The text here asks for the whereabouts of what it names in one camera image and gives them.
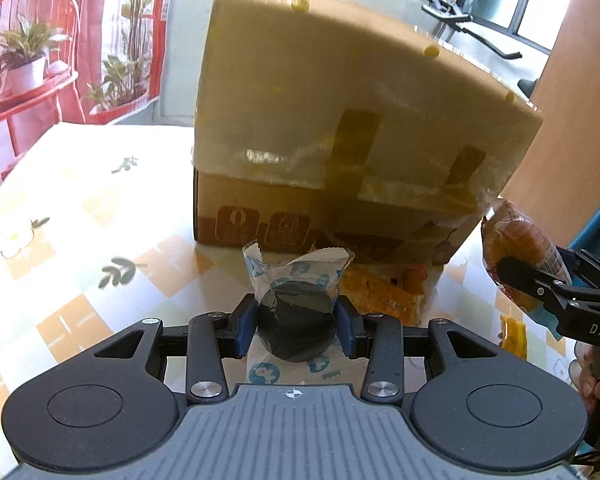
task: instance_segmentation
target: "orange snack bag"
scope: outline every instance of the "orange snack bag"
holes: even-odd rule
[[[571,285],[571,277],[558,249],[531,218],[508,200],[499,200],[494,215],[482,220],[482,254],[485,268],[500,284],[496,265],[505,256],[513,256]],[[502,285],[504,293],[526,314],[542,304],[515,288]]]
[[[403,290],[356,266],[347,267],[338,286],[340,293],[349,298],[360,314],[382,312],[409,326],[420,321],[423,296]]]

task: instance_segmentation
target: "wooden cabinet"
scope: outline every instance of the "wooden cabinet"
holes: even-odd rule
[[[600,0],[571,0],[532,101],[544,124],[502,195],[566,246],[600,207]]]

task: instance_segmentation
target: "printed icon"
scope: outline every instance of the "printed icon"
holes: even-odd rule
[[[327,380],[333,379],[334,377],[337,377],[341,374],[342,374],[342,372],[340,370],[334,370],[333,372],[327,372],[325,374],[322,374],[322,380],[327,381]]]
[[[329,366],[329,362],[329,358],[326,355],[321,354],[318,355],[318,357],[307,361],[306,364],[312,374],[317,374],[318,372],[325,370]]]
[[[276,384],[280,378],[280,369],[273,363],[256,363],[249,370],[251,384]]]
[[[288,390],[285,392],[285,395],[287,397],[289,397],[289,399],[297,399],[298,397],[302,397],[304,395],[303,392],[301,392],[300,390],[296,390],[295,388],[293,388],[292,390]]]
[[[260,213],[255,209],[223,205],[216,217],[216,239],[226,244],[247,244],[258,234]]]
[[[298,213],[273,213],[267,226],[265,244],[277,249],[299,249],[309,233],[311,219]]]

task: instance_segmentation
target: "floral pattern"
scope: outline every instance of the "floral pattern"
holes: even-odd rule
[[[122,170],[129,171],[132,166],[137,166],[137,165],[138,165],[137,158],[135,158],[133,155],[126,156],[124,158],[124,160],[122,161],[122,164],[120,164],[120,166],[118,168],[116,168],[115,170],[111,171],[111,173],[120,173],[120,171],[122,171]]]
[[[34,229],[49,222],[49,217],[42,220],[16,219],[5,224],[0,229],[0,255],[3,258],[13,258],[27,247],[34,237]]]
[[[106,275],[100,280],[98,288],[105,288],[109,285],[109,282],[113,286],[126,285],[133,279],[133,276],[136,275],[137,267],[146,266],[144,264],[135,264],[122,256],[114,256],[111,259],[111,263],[115,264],[117,267],[108,265],[102,267],[102,272],[105,272]]]

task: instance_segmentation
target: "black round object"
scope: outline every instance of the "black round object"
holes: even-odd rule
[[[313,359],[333,341],[333,301],[323,287],[289,281],[267,291],[258,306],[258,334],[273,355],[290,362]]]
[[[466,406],[475,418],[498,428],[518,428],[536,420],[540,399],[519,386],[490,384],[472,391]]]
[[[410,419],[442,455],[483,470],[539,470],[570,459],[587,413],[562,381],[504,351],[457,360],[426,383]]]
[[[16,389],[2,410],[2,428],[21,462],[89,472],[155,449],[177,418],[173,393],[142,361],[83,352]]]
[[[56,393],[46,406],[56,422],[71,428],[91,428],[109,422],[122,409],[116,390],[97,384],[71,386]]]

